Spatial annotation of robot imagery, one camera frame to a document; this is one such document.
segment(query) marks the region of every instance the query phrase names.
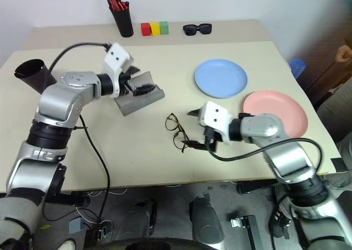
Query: eyeglasses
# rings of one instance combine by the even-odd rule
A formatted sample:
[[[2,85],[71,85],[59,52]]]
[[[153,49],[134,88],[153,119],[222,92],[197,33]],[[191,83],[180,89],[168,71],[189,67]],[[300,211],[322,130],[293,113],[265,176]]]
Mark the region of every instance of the eyeglasses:
[[[169,131],[174,131],[177,130],[178,131],[175,133],[174,135],[174,145],[180,149],[182,151],[182,153],[184,152],[184,150],[188,147],[186,144],[184,144],[182,141],[188,141],[189,138],[185,132],[185,130],[183,129],[183,127],[181,126],[181,124],[179,123],[177,117],[175,114],[171,113],[165,120],[165,128]]]
[[[203,23],[199,26],[195,24],[188,24],[183,26],[183,30],[185,34],[188,36],[195,35],[197,31],[200,31],[202,34],[210,34],[212,29],[212,25],[210,23]]]

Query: green block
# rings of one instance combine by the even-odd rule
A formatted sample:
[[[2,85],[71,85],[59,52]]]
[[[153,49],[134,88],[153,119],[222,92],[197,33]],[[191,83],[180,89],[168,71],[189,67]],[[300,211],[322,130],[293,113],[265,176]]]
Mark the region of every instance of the green block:
[[[159,25],[161,34],[169,34],[169,25],[167,21],[161,21]]]

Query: white wall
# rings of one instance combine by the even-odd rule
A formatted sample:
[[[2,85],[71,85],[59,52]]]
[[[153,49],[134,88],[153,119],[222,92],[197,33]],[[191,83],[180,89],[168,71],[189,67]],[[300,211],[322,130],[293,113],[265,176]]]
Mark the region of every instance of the white wall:
[[[346,20],[350,0],[126,0],[135,22],[257,19],[286,59]],[[1,0],[0,65],[33,26],[107,24],[106,0]]]

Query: black cup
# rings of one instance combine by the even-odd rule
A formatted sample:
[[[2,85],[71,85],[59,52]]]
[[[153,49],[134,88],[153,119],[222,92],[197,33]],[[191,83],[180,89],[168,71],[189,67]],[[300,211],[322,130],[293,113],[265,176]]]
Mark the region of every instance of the black cup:
[[[45,66],[43,60],[32,59],[24,62],[15,70],[15,77],[19,78],[39,94],[57,81]]]
[[[133,27],[131,22],[130,7],[121,11],[113,11],[110,9],[114,16],[117,27],[119,28],[122,37],[131,37],[133,35]]]

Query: black cable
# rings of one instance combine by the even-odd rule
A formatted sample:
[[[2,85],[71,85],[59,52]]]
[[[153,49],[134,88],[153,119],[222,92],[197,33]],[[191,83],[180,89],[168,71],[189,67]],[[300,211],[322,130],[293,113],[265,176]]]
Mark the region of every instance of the black cable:
[[[57,64],[57,62],[61,59],[61,57],[63,57],[63,55],[65,53],[67,53],[69,50],[73,49],[73,48],[76,48],[76,47],[79,47],[79,46],[88,46],[88,45],[91,45],[91,46],[102,46],[102,47],[105,47],[106,50],[109,50],[111,45],[110,44],[103,44],[103,43],[100,43],[100,42],[79,42],[78,44],[74,44],[74,45],[71,45],[69,47],[67,47],[65,50],[63,50],[56,58],[55,60],[51,63],[50,67],[49,67],[49,73],[51,73],[51,71],[53,71],[53,68],[55,67],[55,65]]]
[[[274,206],[274,208],[273,208],[273,211],[271,212],[270,219],[271,219],[271,218],[274,218],[276,212],[279,210],[279,207],[280,207],[281,202],[283,202],[284,199],[287,198],[287,197],[288,197],[288,196],[285,194],[285,195],[277,202],[277,204],[276,204],[276,205]],[[270,239],[271,239],[272,248],[273,248],[273,250],[276,250],[275,242],[274,242],[274,234],[273,234],[272,227],[270,227],[270,225],[269,225],[269,233],[270,233]]]
[[[76,210],[72,210],[72,211],[66,213],[65,215],[63,215],[63,216],[61,216],[61,217],[58,217],[58,218],[56,218],[56,219],[49,219],[49,218],[45,215],[45,213],[44,213],[44,207],[45,207],[45,204],[43,205],[43,208],[42,208],[42,215],[43,215],[44,219],[47,220],[47,221],[58,221],[58,220],[61,220],[61,219],[65,218],[66,216],[68,216],[68,215],[70,215],[70,214],[72,214],[72,213],[77,212]],[[94,213],[94,211],[92,211],[92,210],[90,210],[90,209],[87,209],[87,208],[80,208],[80,209],[78,209],[78,210],[86,210],[86,211],[88,211],[89,213],[93,214],[96,219],[98,219],[98,216]]]
[[[67,53],[69,50],[73,49],[73,48],[76,48],[76,47],[79,47],[79,46],[102,46],[106,49],[106,51],[108,51],[111,47],[111,44],[103,44],[103,43],[99,43],[99,42],[80,42],[78,44],[74,44],[74,45],[71,45],[69,47],[67,47],[66,49],[64,49],[56,58],[55,60],[52,62],[52,64],[50,65],[49,67],[49,73],[51,73],[53,71],[53,68],[55,67],[55,65],[57,64],[57,62],[63,57],[63,55],[65,53]],[[100,212],[99,212],[99,215],[97,217],[97,223],[99,224],[101,222],[101,216],[103,214],[103,211],[104,211],[104,207],[105,207],[105,204],[106,204],[106,200],[108,198],[108,195],[109,195],[109,190],[110,190],[110,174],[109,174],[109,171],[105,165],[105,162],[103,160],[103,158],[101,157],[100,153],[98,152],[98,150],[96,149],[93,141],[91,140],[90,136],[89,136],[89,133],[88,133],[88,130],[86,128],[86,125],[85,125],[85,122],[83,120],[83,117],[82,115],[79,116],[81,121],[82,121],[82,125],[84,127],[84,131],[86,133],[86,136],[88,138],[88,141],[89,143],[91,144],[92,148],[94,149],[95,153],[97,154],[97,156],[99,157],[100,159],[100,162],[102,163],[104,169],[105,169],[105,172],[106,172],[106,177],[107,177],[107,192],[105,193],[105,196],[104,196],[104,200],[102,202],[102,205],[101,205],[101,208],[100,208]]]
[[[308,139],[308,138],[291,138],[291,139],[286,139],[286,140],[283,140],[283,141],[279,141],[279,142],[276,142],[276,143],[273,143],[273,144],[270,144],[270,145],[267,145],[265,147],[262,147],[262,148],[259,148],[257,150],[254,150],[252,152],[249,152],[247,154],[244,154],[244,155],[239,155],[239,156],[234,156],[234,157],[220,157],[218,155],[216,155],[212,150],[211,150],[211,147],[210,147],[210,139],[208,136],[205,136],[205,146],[208,150],[208,152],[213,156],[215,157],[216,159],[220,160],[220,161],[225,161],[225,162],[230,162],[230,161],[235,161],[235,160],[240,160],[240,159],[244,159],[244,158],[247,158],[247,157],[250,157],[250,156],[253,156],[253,155],[256,155],[256,154],[259,154],[261,152],[264,152],[268,149],[271,149],[271,148],[274,148],[274,147],[277,147],[277,146],[280,146],[280,145],[283,145],[283,144],[287,144],[287,143],[292,143],[292,142],[307,142],[307,143],[311,143],[313,144],[319,151],[319,159],[318,159],[318,165],[316,167],[316,172],[318,172],[318,170],[320,169],[321,167],[321,164],[322,164],[322,160],[323,160],[323,151],[320,147],[320,145],[316,142],[316,141],[313,141],[311,139]]]
[[[89,132],[87,130],[87,126],[86,126],[86,124],[84,122],[84,119],[83,119],[82,115],[80,115],[79,118],[81,119],[81,122],[82,122],[82,125],[83,125],[83,129],[84,129],[84,131],[86,133],[88,141],[89,141],[90,145],[92,146],[93,150],[95,151],[95,153],[97,154],[97,156],[99,157],[99,160],[100,160],[101,164],[103,165],[105,173],[106,173],[106,178],[107,178],[106,192],[105,192],[105,196],[104,196],[103,202],[101,204],[100,212],[99,212],[99,215],[98,215],[98,221],[97,221],[97,223],[100,223],[101,222],[101,217],[102,217],[102,214],[103,214],[103,211],[104,211],[104,207],[105,207],[106,201],[107,201],[108,196],[109,196],[109,191],[110,191],[110,173],[109,173],[109,170],[108,170],[108,168],[107,168],[107,166],[106,166],[106,164],[104,162],[104,159],[101,157],[101,155],[98,152],[98,150],[96,149],[92,139],[90,138]]]
[[[89,224],[86,224],[85,222],[83,222],[83,225],[87,226],[89,230],[92,229]]]

